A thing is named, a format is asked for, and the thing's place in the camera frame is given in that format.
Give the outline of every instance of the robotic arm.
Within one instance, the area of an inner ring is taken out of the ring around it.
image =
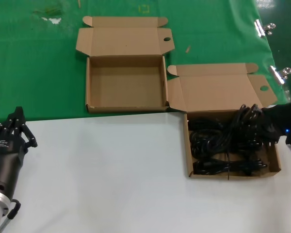
[[[270,132],[271,135],[278,136],[286,135],[286,144],[291,150],[291,103],[285,105],[276,105],[272,108],[262,109],[265,118],[264,125],[270,125],[270,122],[274,126],[274,132]]]
[[[0,221],[7,215],[0,226],[0,232],[15,217],[20,208],[20,203],[13,199],[13,194],[29,147],[37,147],[37,142],[26,125],[22,107],[17,107],[14,113],[0,124]],[[16,205],[9,213],[12,202]]]

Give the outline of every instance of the paper scrap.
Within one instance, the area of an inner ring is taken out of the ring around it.
[[[188,53],[190,51],[190,49],[191,49],[191,45],[188,46],[188,48],[186,49],[185,52]]]
[[[59,24],[62,18],[49,18],[49,21],[51,21],[53,24]]]

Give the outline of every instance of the green cloth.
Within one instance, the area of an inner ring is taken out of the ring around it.
[[[106,116],[85,109],[86,56],[75,50],[83,16],[167,17],[176,47],[168,64],[254,62],[285,102],[254,27],[254,0],[81,0],[81,8],[77,0],[0,0],[0,121],[16,106],[27,120]]]

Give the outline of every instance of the white table surface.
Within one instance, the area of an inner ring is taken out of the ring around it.
[[[250,181],[189,179],[181,114],[28,122],[6,233],[291,233],[291,153]]]

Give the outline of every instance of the empty cardboard box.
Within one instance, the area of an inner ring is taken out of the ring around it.
[[[164,17],[89,17],[76,49],[87,55],[90,113],[163,112],[168,105],[163,54],[174,49]]]

